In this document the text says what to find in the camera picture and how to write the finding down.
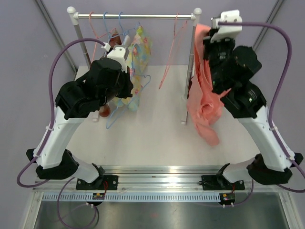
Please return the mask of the salmon pink skirt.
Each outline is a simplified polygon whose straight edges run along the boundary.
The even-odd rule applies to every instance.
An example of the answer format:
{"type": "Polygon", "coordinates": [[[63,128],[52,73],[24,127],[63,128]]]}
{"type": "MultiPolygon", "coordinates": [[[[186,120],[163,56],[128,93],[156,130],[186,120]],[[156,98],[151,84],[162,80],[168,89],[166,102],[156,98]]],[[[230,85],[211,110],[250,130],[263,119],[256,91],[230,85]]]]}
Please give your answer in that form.
{"type": "Polygon", "coordinates": [[[222,116],[224,104],[221,98],[229,91],[220,95],[212,92],[213,83],[209,62],[203,59],[203,39],[208,36],[210,27],[197,24],[194,36],[194,76],[191,79],[189,96],[186,104],[194,127],[201,138],[210,146],[216,146],[220,140],[213,130],[215,124],[222,116]]]}

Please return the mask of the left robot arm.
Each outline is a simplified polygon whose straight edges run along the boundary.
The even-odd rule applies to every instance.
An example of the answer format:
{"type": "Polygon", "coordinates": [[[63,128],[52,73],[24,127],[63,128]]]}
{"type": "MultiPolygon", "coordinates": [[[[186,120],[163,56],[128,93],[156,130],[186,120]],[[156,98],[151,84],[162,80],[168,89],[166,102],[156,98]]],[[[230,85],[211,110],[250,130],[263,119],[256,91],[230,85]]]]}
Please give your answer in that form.
{"type": "Polygon", "coordinates": [[[55,99],[54,117],[35,149],[27,151],[36,158],[36,173],[40,179],[62,180],[76,177],[92,189],[103,185],[104,169],[85,163],[67,149],[74,132],[90,113],[98,111],[113,98],[132,96],[133,84],[124,59],[95,60],[89,71],[64,84],[55,99]]]}

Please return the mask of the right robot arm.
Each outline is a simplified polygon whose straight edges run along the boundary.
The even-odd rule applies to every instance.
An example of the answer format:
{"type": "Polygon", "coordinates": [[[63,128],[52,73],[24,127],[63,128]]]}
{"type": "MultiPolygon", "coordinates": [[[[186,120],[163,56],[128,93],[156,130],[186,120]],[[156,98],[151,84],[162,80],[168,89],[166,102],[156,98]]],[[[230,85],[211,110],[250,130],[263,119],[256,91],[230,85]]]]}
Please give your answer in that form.
{"type": "Polygon", "coordinates": [[[213,93],[220,95],[226,110],[247,130],[259,154],[237,164],[227,163],[216,174],[222,189],[239,180],[254,180],[261,185],[283,185],[292,177],[291,168],[300,165],[303,155],[278,142],[279,133],[268,121],[267,102],[250,79],[262,65],[251,47],[235,46],[234,39],[213,42],[203,39],[203,59],[208,61],[213,93]]]}

